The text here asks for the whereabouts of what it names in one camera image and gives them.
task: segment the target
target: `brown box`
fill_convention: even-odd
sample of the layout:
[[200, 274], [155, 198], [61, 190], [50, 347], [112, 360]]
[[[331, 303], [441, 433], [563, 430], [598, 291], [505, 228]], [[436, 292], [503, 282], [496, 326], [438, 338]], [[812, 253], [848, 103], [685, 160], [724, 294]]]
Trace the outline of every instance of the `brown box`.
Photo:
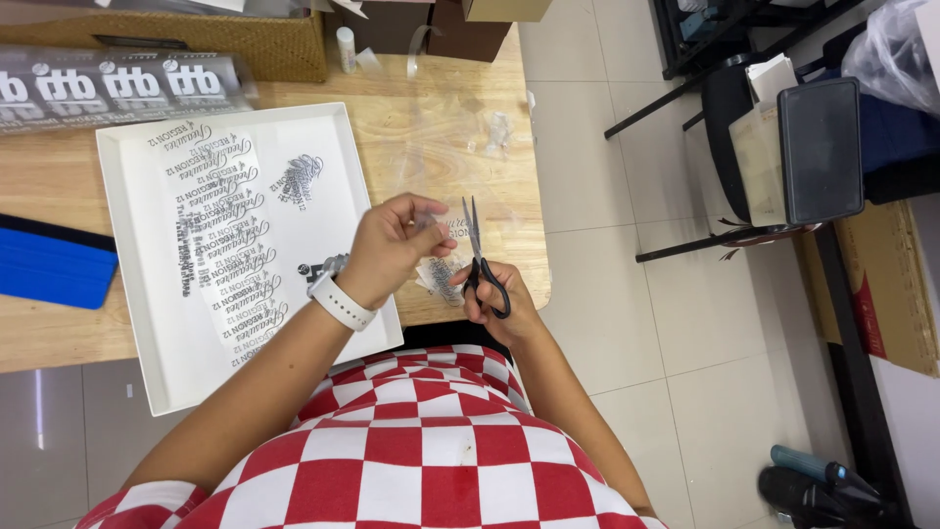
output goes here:
[[0, 24], [0, 43], [102, 49], [108, 37], [144, 39], [150, 47], [242, 56], [259, 81], [325, 81], [323, 21], [113, 11], [34, 24]]
[[552, 0], [462, 0], [467, 22], [541, 22]]
[[431, 4], [424, 2], [370, 2], [362, 3], [362, 12], [368, 19], [330, 2], [342, 14], [343, 25], [352, 30], [355, 51], [372, 48], [377, 54], [408, 55], [416, 30], [428, 23]]
[[437, 0], [431, 10], [431, 25], [442, 35], [431, 33], [428, 55], [493, 62], [512, 22], [467, 22], [461, 0]]
[[[907, 201], [868, 203], [861, 214], [835, 225], [863, 346], [901, 367], [940, 376], [940, 347]], [[822, 335], [841, 344], [812, 234], [804, 235], [802, 247]]]

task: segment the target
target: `glue stick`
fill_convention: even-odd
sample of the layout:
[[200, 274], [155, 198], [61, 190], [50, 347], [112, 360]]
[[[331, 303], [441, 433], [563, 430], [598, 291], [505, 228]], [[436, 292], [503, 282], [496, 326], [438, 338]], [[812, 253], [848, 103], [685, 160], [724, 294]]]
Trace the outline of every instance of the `glue stick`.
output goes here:
[[353, 31], [346, 27], [340, 27], [337, 30], [337, 42], [339, 42], [339, 62], [342, 64], [345, 73], [355, 73], [355, 40]]

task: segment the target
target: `person's right hand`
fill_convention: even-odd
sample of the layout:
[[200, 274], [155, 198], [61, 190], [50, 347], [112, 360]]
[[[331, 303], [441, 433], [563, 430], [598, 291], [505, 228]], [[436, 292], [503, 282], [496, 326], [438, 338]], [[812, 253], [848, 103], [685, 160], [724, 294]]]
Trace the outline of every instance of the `person's right hand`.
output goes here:
[[[493, 287], [488, 281], [480, 276], [479, 289], [468, 288], [464, 294], [463, 313], [467, 319], [474, 323], [479, 323], [486, 327], [490, 334], [502, 345], [513, 348], [520, 345], [527, 338], [535, 335], [544, 329], [539, 313], [535, 310], [535, 303], [532, 302], [532, 296], [525, 288], [522, 275], [519, 269], [512, 264], [497, 263], [487, 260], [490, 270], [496, 276], [496, 280], [503, 285], [506, 293], [509, 294], [509, 305], [511, 311], [506, 319], [499, 319], [493, 314], [493, 308], [499, 311], [506, 309], [503, 302], [503, 296], [499, 290]], [[469, 265], [450, 278], [450, 285], [457, 286], [470, 277]], [[483, 305], [477, 304], [477, 299], [483, 301]]]

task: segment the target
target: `red and white checkered shirt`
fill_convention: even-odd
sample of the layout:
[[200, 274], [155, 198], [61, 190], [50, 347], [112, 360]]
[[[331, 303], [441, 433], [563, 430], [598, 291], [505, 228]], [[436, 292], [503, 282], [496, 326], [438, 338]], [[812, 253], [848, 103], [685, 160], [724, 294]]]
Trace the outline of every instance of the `red and white checkered shirt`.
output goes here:
[[77, 528], [665, 528], [525, 409], [506, 360], [475, 345], [347, 362], [212, 495], [146, 483]]

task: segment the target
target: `white tile floor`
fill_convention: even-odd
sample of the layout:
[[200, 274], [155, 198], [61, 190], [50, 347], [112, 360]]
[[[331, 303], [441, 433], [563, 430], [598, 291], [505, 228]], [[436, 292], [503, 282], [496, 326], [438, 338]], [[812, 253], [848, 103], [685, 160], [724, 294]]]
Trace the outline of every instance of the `white tile floor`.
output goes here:
[[[634, 261], [730, 215], [703, 125], [681, 129], [696, 95], [603, 139], [671, 86], [647, 1], [554, 0], [522, 24], [542, 316], [669, 527], [770, 529], [755, 480], [771, 445], [848, 461], [844, 435], [789, 241]], [[0, 376], [0, 524], [71, 527], [182, 416], [149, 416], [136, 361]]]

